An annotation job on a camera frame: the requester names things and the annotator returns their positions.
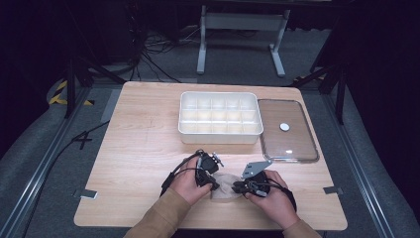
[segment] gray carpet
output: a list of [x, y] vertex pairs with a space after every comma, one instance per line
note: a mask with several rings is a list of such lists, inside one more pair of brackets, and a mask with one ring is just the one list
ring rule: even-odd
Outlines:
[[[317, 56], [328, 31], [286, 32], [280, 47], [280, 56], [286, 71], [285, 78], [276, 76], [267, 50], [272, 34], [257, 33], [254, 36], [230, 32], [216, 32], [208, 39], [206, 71], [195, 73], [198, 44], [192, 42], [172, 49], [165, 54], [152, 55], [154, 63], [168, 75], [187, 83], [218, 83], [282, 86], [289, 84], [296, 76], [306, 75]], [[152, 64], [139, 64], [132, 80], [172, 81]], [[121, 75], [129, 79], [131, 73]], [[311, 90], [317, 82], [311, 82], [302, 89], [311, 120], [325, 155], [335, 186], [340, 195], [349, 227], [344, 231], [329, 231], [327, 237], [380, 237], [371, 218], [361, 189], [351, 170], [345, 146], [341, 143], [335, 127], [335, 120], [329, 116], [324, 97]], [[90, 130], [107, 121], [112, 115], [121, 85], [109, 79], [97, 79], [88, 98], [92, 106], [82, 106], [76, 113], [61, 148], [83, 131]], [[42, 117], [19, 138], [0, 161], [0, 203], [2, 206], [0, 224], [4, 224], [23, 192], [26, 182], [38, 166], [48, 149], [60, 123], [63, 121], [65, 105], [54, 104]], [[414, 215], [397, 187], [383, 168], [353, 103], [347, 92], [344, 111], [345, 129], [351, 138], [358, 158], [382, 205], [395, 237], [420, 237], [420, 228]], [[83, 189], [93, 167], [106, 125], [89, 133], [91, 142], [71, 144], [56, 161], [43, 189], [37, 209], [26, 237], [122, 237], [129, 228], [85, 228], [73, 223], [73, 216], [79, 198], [73, 196], [77, 189]], [[15, 237], [21, 237], [25, 220]], [[278, 232], [238, 231], [189, 231], [179, 230], [174, 237], [279, 237]]]

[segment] white plastic container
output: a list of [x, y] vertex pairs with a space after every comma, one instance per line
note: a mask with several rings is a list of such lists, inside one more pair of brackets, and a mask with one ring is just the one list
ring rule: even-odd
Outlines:
[[184, 92], [178, 130], [185, 144], [254, 144], [263, 132], [257, 97], [249, 92]]

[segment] brown sleeve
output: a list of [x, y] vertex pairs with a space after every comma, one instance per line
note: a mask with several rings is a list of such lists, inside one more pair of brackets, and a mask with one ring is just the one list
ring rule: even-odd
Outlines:
[[305, 221], [299, 220], [283, 231], [284, 238], [321, 238]]
[[175, 233], [191, 206], [176, 191], [168, 189], [131, 228], [125, 238], [167, 238]]

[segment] hand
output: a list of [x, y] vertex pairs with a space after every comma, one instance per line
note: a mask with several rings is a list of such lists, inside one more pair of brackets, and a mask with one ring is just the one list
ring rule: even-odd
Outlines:
[[195, 169], [197, 167], [197, 161], [198, 157], [195, 157], [182, 165], [182, 167], [179, 168], [180, 173], [175, 177], [175, 180], [170, 185], [170, 188], [179, 193], [179, 195], [181, 195], [190, 205], [195, 204], [211, 189], [210, 183], [198, 186], [195, 182]]
[[[287, 188], [286, 182], [278, 172], [265, 170], [265, 174], [268, 179], [273, 179]], [[249, 192], [245, 194], [245, 197], [261, 208], [271, 220], [284, 230], [300, 220], [289, 198], [280, 189], [272, 187], [267, 197], [259, 197]]]

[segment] transparent tray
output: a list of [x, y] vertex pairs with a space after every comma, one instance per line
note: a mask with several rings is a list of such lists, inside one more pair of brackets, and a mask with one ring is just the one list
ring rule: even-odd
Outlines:
[[184, 92], [178, 130], [185, 144], [254, 144], [263, 132], [257, 97], [249, 92]]
[[318, 150], [299, 102], [260, 99], [259, 108], [264, 126], [262, 152], [267, 160], [318, 161]]

